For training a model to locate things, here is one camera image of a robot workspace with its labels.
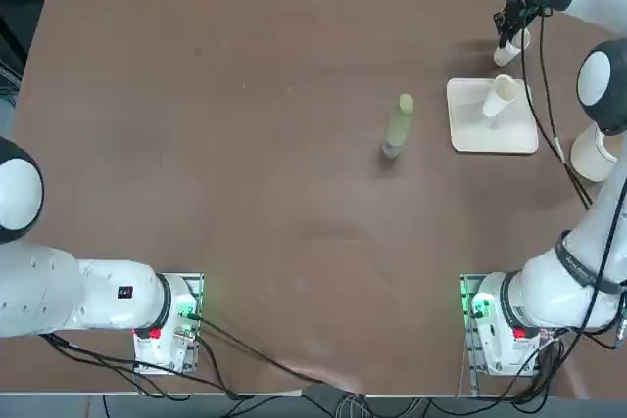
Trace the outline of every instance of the table surface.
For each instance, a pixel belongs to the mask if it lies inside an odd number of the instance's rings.
[[[13,133],[47,185],[27,239],[202,271],[206,316],[343,389],[454,395],[459,275],[520,268],[583,214],[544,143],[530,157],[452,148],[447,80],[499,73],[501,2],[46,0]],[[545,118],[537,39],[532,28],[530,81]],[[561,15],[547,22],[568,146],[587,123],[576,74],[603,39]],[[520,77],[519,63],[506,72]],[[379,146],[404,92],[415,116],[389,165]],[[127,332],[66,336],[132,357]],[[210,340],[238,391],[303,386]],[[582,344],[552,393],[623,398],[626,354]],[[4,392],[130,390],[38,338],[2,340],[0,363],[11,371]],[[205,357],[199,375],[213,377]],[[482,392],[503,389],[492,382]]]

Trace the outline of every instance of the red emergency stop button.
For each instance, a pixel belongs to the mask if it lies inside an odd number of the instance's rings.
[[[515,327],[515,328],[512,328],[511,331],[513,332],[513,337],[514,338],[516,338],[516,339],[525,338],[525,329],[524,328]]]

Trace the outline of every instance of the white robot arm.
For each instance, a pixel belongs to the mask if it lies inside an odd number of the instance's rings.
[[[530,23],[541,12],[539,9],[546,8],[625,34],[626,6],[627,0],[507,0],[506,8],[495,20],[501,44]],[[624,39],[597,46],[579,71],[579,101],[606,135],[627,129],[626,79],[627,40]],[[527,261],[521,271],[492,273],[484,279],[474,298],[473,313],[489,373],[518,373],[538,347],[541,328],[581,327],[626,178],[627,140],[592,208],[571,232],[564,232],[552,248]],[[587,323],[589,328],[609,324],[621,307],[621,283],[627,280],[627,223],[623,214]]]
[[[21,238],[43,207],[34,159],[0,138],[0,337],[133,330],[139,361],[182,372],[198,301],[182,277],[134,261],[76,260]],[[157,370],[142,370],[143,373]]]

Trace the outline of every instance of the black cable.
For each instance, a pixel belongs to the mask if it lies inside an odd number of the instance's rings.
[[[119,363],[119,364],[128,364],[131,365],[133,368],[136,366],[144,366],[144,367],[149,367],[152,369],[158,369],[160,371],[164,371],[164,372],[168,372],[170,374],[173,374],[174,376],[177,377],[181,377],[183,379],[187,379],[189,381],[192,382],[197,382],[199,384],[205,384],[208,386],[212,386],[216,389],[219,389],[222,392],[225,392],[220,386],[219,384],[216,384],[212,381],[208,381],[207,379],[201,379],[200,377],[195,377],[195,376],[190,376],[189,374],[185,374],[183,372],[176,372],[176,371],[172,371],[171,369],[168,369],[166,367],[160,366],[158,364],[151,364],[149,362],[144,362],[144,361],[138,361],[136,359],[123,359],[123,358],[119,358],[119,357],[111,357],[111,356],[107,356],[106,354],[101,354],[99,352],[96,351],[91,351],[89,349],[84,349],[84,348],[79,348],[79,347],[75,347],[73,345],[70,344],[70,342],[68,342],[67,340],[59,337],[58,335],[46,335],[42,337],[44,339],[46,339],[46,337],[51,337],[53,338],[53,341],[55,342],[54,345],[58,346],[59,348],[63,348],[63,349],[69,349],[71,351],[74,352],[78,352],[80,354],[84,354],[84,355],[88,355],[96,360],[102,359],[104,361],[107,362],[114,362],[114,363]]]
[[[202,337],[198,336],[196,339],[198,340],[198,343],[200,343],[200,346],[203,347],[203,349],[207,352],[207,355],[209,356],[209,359],[211,360],[212,365],[214,366],[214,371],[216,372],[217,382],[224,389],[224,393],[226,394],[226,396],[228,396],[231,400],[241,400],[242,397],[236,391],[227,387],[226,384],[224,383],[224,379],[222,378],[222,374],[219,372],[219,366],[217,365],[216,355],[214,354],[212,347],[210,347],[209,343],[207,343],[205,339],[203,339]]]
[[[533,116],[533,119],[536,122],[536,126],[538,127],[538,130],[540,131],[540,134],[542,135],[543,139],[545,140],[545,142],[549,146],[549,149],[559,159],[559,161],[561,163],[563,163],[563,161],[561,159],[561,156],[559,155],[559,152],[555,148],[554,143],[551,142],[551,140],[549,139],[549,135],[547,134],[547,131],[545,130],[545,128],[542,125],[542,123],[540,122],[540,119],[538,118],[538,114],[536,113],[536,109],[534,108],[534,106],[533,106],[533,104],[531,102],[531,96],[529,95],[529,81],[527,80],[527,68],[526,68],[526,61],[525,61],[525,50],[526,50],[526,48],[525,48],[525,44],[524,44],[524,40],[523,40],[522,43],[521,43],[521,49],[520,49],[520,63],[522,65],[522,81],[523,81],[523,84],[524,84],[523,88],[525,89],[525,97],[527,98],[527,103],[529,104],[529,110],[531,111],[531,115]],[[570,170],[569,165],[565,164],[564,168],[566,170],[566,174],[568,175],[568,178],[569,178],[571,184],[573,185],[575,193],[577,193],[577,196],[581,200],[582,205],[584,206],[585,209],[588,209],[589,205],[588,205],[588,202],[586,200],[586,197],[579,191],[579,187],[575,183],[575,180],[577,180],[576,176],[573,175],[572,171]]]
[[[427,400],[427,405],[422,410],[422,416],[420,418],[427,418],[427,411],[429,411],[429,407],[431,406],[431,398]]]
[[[413,398],[411,400],[411,403],[408,406],[406,406],[403,411],[400,411],[399,413],[395,413],[394,415],[380,415],[380,414],[374,413],[374,411],[372,411],[372,408],[370,408],[370,405],[368,404],[365,395],[361,396],[361,400],[362,400],[363,406],[365,407],[366,410],[368,410],[368,413],[373,418],[400,418],[401,416],[403,416],[407,412],[409,412],[414,406],[416,406],[416,402],[417,402],[417,400],[415,398]]]
[[[442,407],[440,407],[435,401],[433,401],[433,399],[430,399],[430,404],[432,404],[435,408],[437,408],[438,410],[440,410],[442,413],[445,413],[447,415],[451,415],[451,416],[470,416],[470,415],[474,415],[477,413],[481,413],[482,411],[488,411],[491,410],[492,408],[496,407],[497,405],[503,403],[504,401],[506,401],[506,396],[507,394],[509,394],[509,391],[511,390],[511,388],[513,387],[514,383],[516,382],[516,380],[518,379],[518,377],[520,377],[520,374],[522,373],[522,371],[525,369],[525,367],[527,366],[527,364],[529,364],[529,361],[531,361],[531,359],[533,359],[534,357],[536,357],[536,355],[541,351],[541,348],[537,348],[535,351],[533,351],[529,357],[527,358],[527,360],[522,364],[522,366],[520,366],[520,369],[518,369],[518,372],[516,372],[516,375],[513,376],[513,379],[511,380],[511,382],[509,382],[509,385],[507,386],[507,388],[505,389],[505,391],[499,395],[497,398],[494,399],[494,402],[491,403],[488,406],[484,406],[482,408],[477,408],[476,410],[471,410],[471,411],[465,411],[462,413],[457,413],[454,411],[448,411],[443,409]]]
[[[623,313],[623,308],[625,308],[625,301],[627,300],[627,293],[623,292],[620,295],[620,300],[618,301],[618,309],[616,310],[616,315],[614,315],[614,318],[611,319],[611,322],[609,322],[607,325],[605,325],[603,328],[601,328],[600,330],[596,330],[594,332],[587,332],[588,335],[595,337],[598,335],[602,335],[603,333],[607,333],[609,330],[611,330],[612,328],[614,328],[616,326],[616,324],[618,323],[618,321],[620,320],[620,317]]]
[[[297,372],[297,371],[295,371],[293,369],[290,369],[289,367],[284,366],[283,364],[281,364],[280,362],[272,359],[271,357],[267,356],[266,354],[263,354],[262,352],[259,352],[256,349],[254,349],[252,347],[249,347],[244,342],[242,342],[239,338],[237,338],[235,335],[230,334],[226,330],[218,327],[214,322],[211,322],[211,321],[207,320],[206,318],[201,317],[200,315],[196,315],[194,313],[191,313],[191,314],[187,315],[187,318],[189,318],[191,320],[197,320],[197,321],[202,322],[205,325],[213,328],[214,330],[216,330],[217,332],[221,333],[222,335],[224,335],[229,340],[235,342],[237,345],[239,345],[240,347],[242,347],[246,351],[248,351],[248,352],[252,353],[253,355],[255,355],[256,357],[258,357],[260,359],[263,359],[264,361],[272,364],[274,367],[277,367],[278,369],[282,370],[283,372],[287,372],[288,374],[291,374],[292,376],[294,376],[294,377],[296,377],[298,379],[301,379],[303,381],[311,382],[311,383],[314,383],[314,384],[323,384],[322,381],[320,381],[319,379],[316,379],[314,377],[308,376],[307,374],[301,374],[300,372]]]
[[[540,14],[540,70],[542,72],[542,80],[544,82],[545,85],[545,96],[547,99],[547,111],[549,112],[549,123],[551,125],[551,133],[553,135],[554,141],[555,142],[559,142],[559,138],[557,137],[557,128],[555,126],[555,117],[553,114],[553,104],[551,101],[551,91],[549,89],[549,79],[548,79],[548,75],[547,75],[547,69],[545,66],[545,13],[542,12]],[[563,163],[566,167],[567,170],[570,169],[572,170],[572,167],[570,166],[570,164],[568,162],[564,162]],[[579,178],[576,176],[576,174],[574,172],[573,173],[573,184],[575,184],[578,188],[579,188],[579,192],[581,193],[581,195],[583,196],[583,198],[588,202],[588,205],[592,204],[592,198],[590,197],[590,195],[588,194],[588,192],[586,191],[585,187],[583,186],[583,184],[581,183],[581,181],[579,180]]]
[[[560,357],[563,354],[563,348],[564,348],[564,345],[560,341],[559,342],[559,353],[557,354],[557,357]],[[549,350],[549,362],[553,362],[553,345],[552,345],[551,349]],[[516,403],[512,403],[511,406],[513,406],[520,413],[524,413],[525,415],[535,415],[537,413],[540,413],[542,411],[542,409],[545,407],[545,405],[547,404],[547,400],[549,399],[549,388],[550,388],[550,385],[551,384],[547,384],[547,386],[545,387],[545,394],[544,394],[544,396],[542,398],[542,401],[540,402],[540,404],[536,408],[534,408],[532,410],[527,410],[527,409],[521,408]]]
[[[246,400],[242,400],[238,403],[235,403],[235,406],[233,406],[230,410],[228,410],[226,412],[226,414],[222,415],[220,418],[228,418],[229,416],[233,416],[233,413],[235,413],[235,411],[237,410],[237,408],[239,408],[240,406],[242,406],[244,404]]]
[[[107,418],[111,418],[111,415],[109,414],[109,407],[107,406],[107,398],[102,395],[102,406],[105,409],[105,416]]]
[[[595,342],[597,345],[599,345],[601,348],[605,348],[608,349],[610,351],[614,351],[615,349],[617,349],[617,347],[615,345],[607,345],[604,342],[602,342],[601,340],[599,340],[597,337],[595,337],[594,335],[591,335],[588,332],[584,332],[584,336],[588,339],[588,340],[592,340],[593,342]]]
[[[67,359],[71,359],[74,362],[78,362],[80,364],[89,364],[92,366],[96,366],[96,367],[102,367],[102,368],[106,368],[109,369],[115,373],[117,373],[118,375],[120,375],[125,381],[127,381],[129,384],[133,385],[139,392],[143,393],[144,395],[148,396],[149,398],[167,398],[168,400],[171,401],[186,401],[190,398],[191,395],[187,396],[187,397],[176,397],[176,396],[172,396],[170,394],[168,394],[167,392],[165,392],[163,389],[161,389],[152,379],[146,377],[144,374],[141,374],[137,371],[134,371],[132,369],[126,368],[126,367],[122,367],[122,366],[114,366],[112,364],[107,363],[106,361],[102,360],[102,359],[96,359],[96,361],[91,361],[89,359],[83,359],[81,357],[76,357],[73,354],[69,354],[67,351],[63,351],[61,349],[61,347],[59,345],[57,345],[55,343],[55,340],[53,340],[50,337],[53,337],[54,335],[42,335],[41,337],[53,348],[55,349],[61,356],[66,357]],[[146,382],[148,382],[159,394],[155,395],[149,391],[147,391],[145,388],[143,388],[142,386],[140,386],[137,382],[133,381],[132,379],[130,379],[129,377],[125,376],[124,374],[122,374],[122,372],[125,372],[127,374],[131,374],[135,377],[139,377],[140,379],[145,380]]]
[[[242,411],[238,411],[237,413],[231,413],[227,414],[227,415],[222,415],[220,418],[235,418],[236,416],[240,416],[243,415],[244,413],[248,413],[250,411],[253,411],[257,408],[259,408],[262,405],[265,405],[266,403],[269,403],[271,401],[275,401],[275,400],[279,400],[281,397],[280,396],[271,396],[270,398],[266,398],[265,400],[260,401],[259,403],[251,406],[250,408],[246,408],[245,410]]]
[[[311,403],[313,406],[315,406],[318,410],[324,412],[324,414],[330,416],[331,418],[333,417],[333,413],[331,413],[329,410],[327,410],[326,408],[324,408],[322,405],[320,405],[318,402],[316,402],[315,400],[309,398],[306,395],[301,395],[301,398],[308,401],[309,403]]]

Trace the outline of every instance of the paper cup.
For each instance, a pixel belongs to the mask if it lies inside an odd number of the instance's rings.
[[[483,102],[481,110],[487,117],[494,117],[502,112],[507,105],[518,98],[520,87],[509,75],[499,75],[494,79],[490,93]]]
[[[570,163],[577,173],[595,183],[604,181],[616,163],[622,136],[606,137],[596,123],[575,139]]]
[[[522,50],[523,40],[525,49],[527,49],[529,47],[529,43],[531,42],[531,35],[526,28],[518,31],[518,33],[516,33],[516,35],[513,37],[512,42],[508,41],[504,48],[497,47],[494,52],[495,64],[501,68],[509,64],[513,58],[520,54],[520,51]]]

